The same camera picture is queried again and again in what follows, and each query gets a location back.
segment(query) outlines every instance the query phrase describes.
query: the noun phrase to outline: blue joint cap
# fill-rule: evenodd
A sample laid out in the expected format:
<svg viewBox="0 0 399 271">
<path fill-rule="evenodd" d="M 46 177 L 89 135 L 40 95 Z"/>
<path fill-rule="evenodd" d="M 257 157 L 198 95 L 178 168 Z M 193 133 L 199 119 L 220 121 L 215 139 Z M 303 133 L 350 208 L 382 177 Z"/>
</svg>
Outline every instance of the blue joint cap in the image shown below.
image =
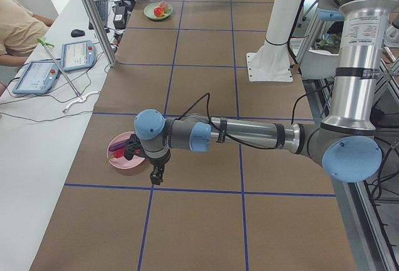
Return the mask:
<svg viewBox="0 0 399 271">
<path fill-rule="evenodd" d="M 211 138 L 211 125 L 198 122 L 194 125 L 190 134 L 191 151 L 207 151 Z"/>
<path fill-rule="evenodd" d="M 327 149 L 322 166 L 333 178 L 354 183 L 374 174 L 381 160 L 381 149 L 374 140 L 364 136 L 350 136 Z"/>
<path fill-rule="evenodd" d="M 165 118 L 155 109 L 141 111 L 135 118 L 135 131 L 141 140 L 157 137 L 165 126 Z"/>
<path fill-rule="evenodd" d="M 344 21 L 345 17 L 340 11 L 331 11 L 329 9 L 317 9 L 321 21 Z"/>
</svg>

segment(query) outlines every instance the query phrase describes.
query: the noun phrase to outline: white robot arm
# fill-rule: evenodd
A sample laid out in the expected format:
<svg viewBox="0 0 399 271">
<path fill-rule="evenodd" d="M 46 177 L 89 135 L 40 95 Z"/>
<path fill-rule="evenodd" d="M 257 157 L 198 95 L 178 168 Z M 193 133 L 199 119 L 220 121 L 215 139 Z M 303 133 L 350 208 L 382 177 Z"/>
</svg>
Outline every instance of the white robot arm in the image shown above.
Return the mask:
<svg viewBox="0 0 399 271">
<path fill-rule="evenodd" d="M 380 76 L 379 62 L 389 14 L 399 0 L 320 0 L 325 12 L 339 9 L 345 17 L 334 94 L 328 117 L 315 125 L 256 123 L 190 115 L 185 120 L 164 118 L 144 110 L 135 119 L 137 137 L 130 154 L 142 155 L 154 165 L 153 184 L 162 182 L 171 148 L 207 151 L 210 141 L 237 141 L 267 149 L 287 149 L 310 157 L 332 177 L 357 182 L 380 166 L 382 153 L 374 142 L 370 123 L 373 94 Z"/>
</svg>

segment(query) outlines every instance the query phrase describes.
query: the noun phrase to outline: green plate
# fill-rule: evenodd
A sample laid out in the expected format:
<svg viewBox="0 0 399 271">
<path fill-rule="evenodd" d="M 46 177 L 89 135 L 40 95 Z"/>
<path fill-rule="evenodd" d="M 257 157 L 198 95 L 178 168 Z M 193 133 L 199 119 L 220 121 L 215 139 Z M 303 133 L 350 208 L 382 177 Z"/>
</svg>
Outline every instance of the green plate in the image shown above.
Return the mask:
<svg viewBox="0 0 399 271">
<path fill-rule="evenodd" d="M 151 20 L 164 20 L 164 19 L 166 19 L 167 17 L 169 17 L 169 16 L 172 14 L 172 12 L 173 12 L 173 7 L 169 4 L 169 8 L 168 8 L 168 10 L 165 12 L 165 15 L 164 15 L 163 17 L 156 17 L 156 16 L 154 15 L 154 8 L 156 8 L 158 5 L 160 5 L 159 2 L 151 3 L 151 4 L 147 5 L 147 6 L 144 8 L 144 14 L 145 14 L 148 18 L 150 18 Z"/>
</svg>

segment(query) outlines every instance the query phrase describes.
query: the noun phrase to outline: beige shirt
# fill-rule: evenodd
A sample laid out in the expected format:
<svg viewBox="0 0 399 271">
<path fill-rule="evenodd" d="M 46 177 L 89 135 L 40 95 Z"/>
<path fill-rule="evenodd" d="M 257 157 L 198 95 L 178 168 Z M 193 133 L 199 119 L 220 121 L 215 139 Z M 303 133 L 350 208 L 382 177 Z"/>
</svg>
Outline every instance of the beige shirt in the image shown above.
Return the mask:
<svg viewBox="0 0 399 271">
<path fill-rule="evenodd" d="M 0 55 L 28 56 L 48 27 L 16 0 L 0 0 Z"/>
</svg>

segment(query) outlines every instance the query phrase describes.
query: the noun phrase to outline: plate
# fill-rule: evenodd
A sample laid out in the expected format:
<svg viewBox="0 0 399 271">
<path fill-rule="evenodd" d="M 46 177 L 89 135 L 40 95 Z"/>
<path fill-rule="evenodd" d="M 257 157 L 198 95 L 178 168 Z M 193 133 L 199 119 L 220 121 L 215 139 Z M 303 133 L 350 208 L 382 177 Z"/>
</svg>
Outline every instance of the plate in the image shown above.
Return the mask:
<svg viewBox="0 0 399 271">
<path fill-rule="evenodd" d="M 165 12 L 165 15 L 163 17 L 156 17 L 154 15 L 154 8 L 156 8 L 159 5 L 160 5 L 159 2 L 155 2 L 155 3 L 151 3 L 151 4 L 147 5 L 144 8 L 144 14 L 146 15 L 146 17 L 150 18 L 151 20 L 164 20 L 164 19 L 166 19 L 167 17 L 169 17 L 172 14 L 173 7 L 172 7 L 172 5 L 168 4 L 169 8 Z"/>
<path fill-rule="evenodd" d="M 109 147 L 119 141 L 122 140 L 126 140 L 129 139 L 131 134 L 134 134 L 135 132 L 125 132 L 122 134 L 119 134 L 118 136 L 116 136 L 108 145 L 107 147 L 107 159 L 112 155 L 113 151 L 109 151 Z M 110 159 L 108 162 L 116 168 L 120 168 L 120 169 L 129 169 L 129 168 L 133 168 L 138 166 L 139 164 L 141 164 L 143 161 L 145 160 L 145 158 L 141 158 L 138 156 L 134 156 L 133 159 L 126 160 L 125 157 L 121 157 L 121 158 L 112 158 Z"/>
</svg>

